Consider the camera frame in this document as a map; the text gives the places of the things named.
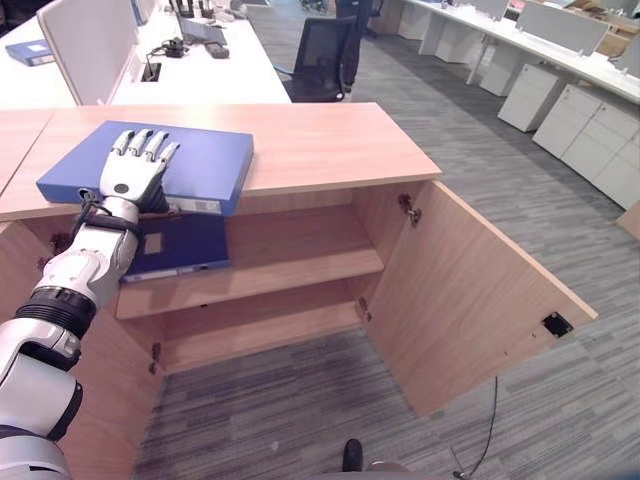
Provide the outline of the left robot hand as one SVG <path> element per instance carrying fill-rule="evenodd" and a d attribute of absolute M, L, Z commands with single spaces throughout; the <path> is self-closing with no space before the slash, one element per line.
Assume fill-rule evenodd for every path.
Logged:
<path fill-rule="evenodd" d="M 101 195 L 126 200 L 141 214 L 169 212 L 163 177 L 180 144 L 167 142 L 168 137 L 164 130 L 123 131 L 104 164 L 99 183 Z"/>

